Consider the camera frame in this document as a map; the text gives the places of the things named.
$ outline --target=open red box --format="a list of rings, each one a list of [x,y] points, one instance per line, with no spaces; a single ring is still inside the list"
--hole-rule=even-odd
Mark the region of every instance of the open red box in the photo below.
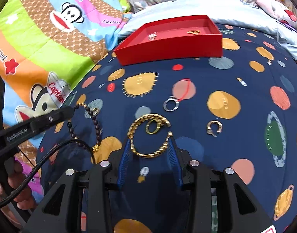
[[[189,31],[200,31],[198,34]],[[156,33],[154,40],[148,36]],[[122,65],[156,60],[222,57],[222,34],[207,15],[146,23],[115,49]]]

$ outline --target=pink plush toy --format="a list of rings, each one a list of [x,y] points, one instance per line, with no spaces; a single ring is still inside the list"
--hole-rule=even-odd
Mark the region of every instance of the pink plush toy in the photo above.
[[[256,4],[272,18],[297,29],[297,17],[282,3],[276,0],[256,0]]]

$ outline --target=gold bracelet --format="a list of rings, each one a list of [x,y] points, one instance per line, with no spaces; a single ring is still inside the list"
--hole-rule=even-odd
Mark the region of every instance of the gold bracelet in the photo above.
[[[133,144],[133,137],[134,137],[134,133],[135,133],[135,130],[138,128],[138,126],[145,122],[146,120],[149,120],[149,119],[155,119],[155,121],[157,122],[157,125],[159,126],[167,126],[167,127],[171,127],[171,124],[170,122],[163,116],[161,115],[158,115],[158,114],[147,114],[147,115],[143,115],[141,116],[140,118],[138,118],[137,120],[135,120],[133,122],[133,124],[130,126],[129,128],[129,131],[127,133],[127,136],[128,138],[130,139],[130,145],[131,145],[131,151],[135,154],[135,155],[138,155],[139,157],[142,157],[142,158],[155,158],[157,157],[158,155],[161,155],[163,152],[166,151],[166,149],[168,148],[168,139],[170,137],[172,137],[172,132],[169,131],[168,132],[168,136],[165,140],[165,142],[162,144],[162,146],[155,152],[153,153],[150,153],[150,154],[142,154],[142,153],[139,153],[135,147],[134,147],[134,144]]]

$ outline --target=light blue sheet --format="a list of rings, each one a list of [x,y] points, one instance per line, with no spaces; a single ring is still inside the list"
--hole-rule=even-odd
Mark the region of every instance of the light blue sheet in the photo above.
[[[189,15],[208,15],[214,23],[255,29],[272,35],[297,60],[297,33],[277,23],[262,9],[241,0],[177,0],[163,2],[133,14],[119,32],[125,38],[145,23]]]

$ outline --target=red star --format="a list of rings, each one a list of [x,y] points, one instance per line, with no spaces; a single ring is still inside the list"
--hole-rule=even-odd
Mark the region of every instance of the red star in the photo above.
[[[8,75],[8,74],[15,74],[16,73],[16,68],[17,66],[19,66],[19,63],[17,63],[15,61],[15,59],[11,59],[10,61],[6,61],[4,63],[4,66],[5,66],[5,74]]]

